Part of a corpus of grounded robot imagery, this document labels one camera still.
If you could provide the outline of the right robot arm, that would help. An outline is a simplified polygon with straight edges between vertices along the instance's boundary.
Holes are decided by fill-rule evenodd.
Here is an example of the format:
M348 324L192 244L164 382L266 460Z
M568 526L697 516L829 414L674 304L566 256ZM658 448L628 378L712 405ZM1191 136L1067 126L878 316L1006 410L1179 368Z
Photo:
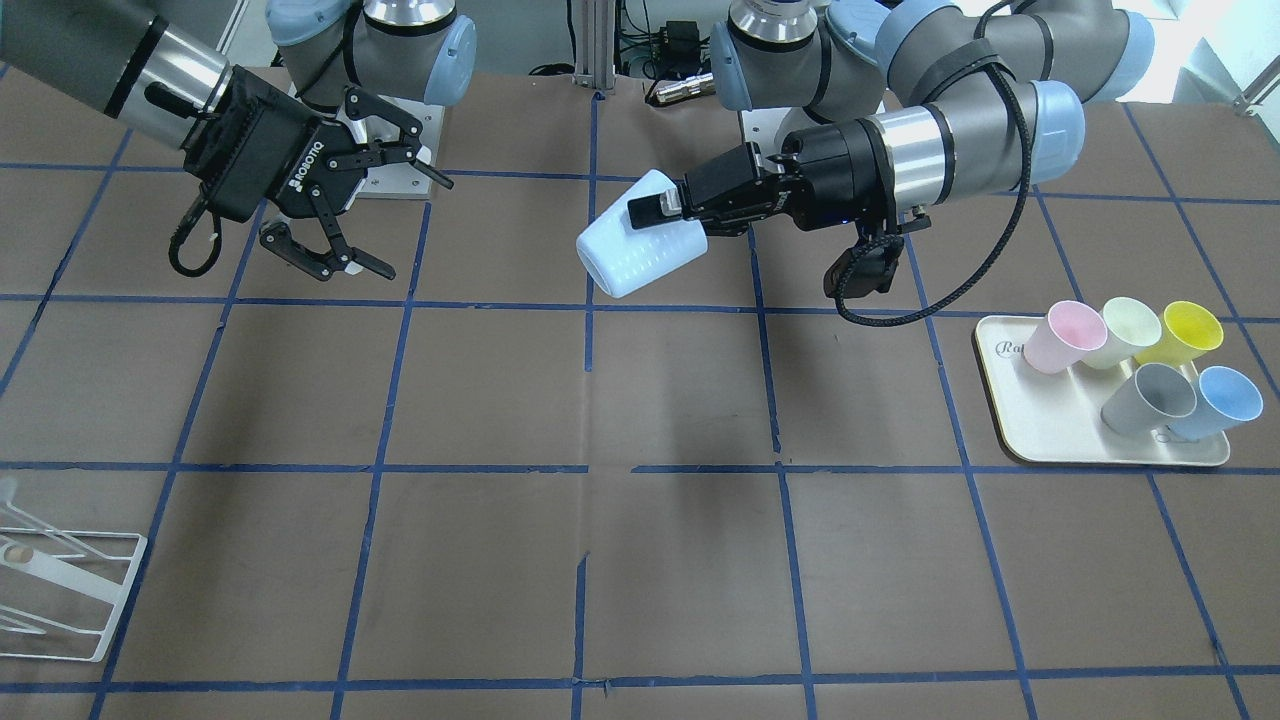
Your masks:
M198 190L169 241L177 273L207 273L223 222L270 202L280 218L259 234L269 252L317 281L393 279L338 219L378 167L452 187L399 100L456 105L476 26L453 1L270 1L266 23L293 94L133 1L5 1L3 60L184 154Z

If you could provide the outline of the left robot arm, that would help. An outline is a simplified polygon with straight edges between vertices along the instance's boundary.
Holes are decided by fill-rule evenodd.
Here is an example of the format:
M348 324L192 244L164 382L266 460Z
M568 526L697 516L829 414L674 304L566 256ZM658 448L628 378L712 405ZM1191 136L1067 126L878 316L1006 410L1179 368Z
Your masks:
M777 152L745 143L680 181L637 183L627 231L890 222L1056 179L1080 155L1085 105L1148 70L1155 29L1110 1L1014 1L989 18L954 1L733 1L709 49L726 108L788 108L809 126Z

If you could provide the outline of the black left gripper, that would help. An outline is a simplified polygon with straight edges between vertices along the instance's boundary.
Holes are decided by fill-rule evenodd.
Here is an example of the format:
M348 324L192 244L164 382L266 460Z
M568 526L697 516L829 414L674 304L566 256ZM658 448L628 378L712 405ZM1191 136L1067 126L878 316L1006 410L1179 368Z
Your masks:
M742 143L687 172L673 190L628 202L631 224L645 229L695 220L708 237L744 237L783 213L801 231L887 222L897 210L895 174L870 119L797 129L774 160Z

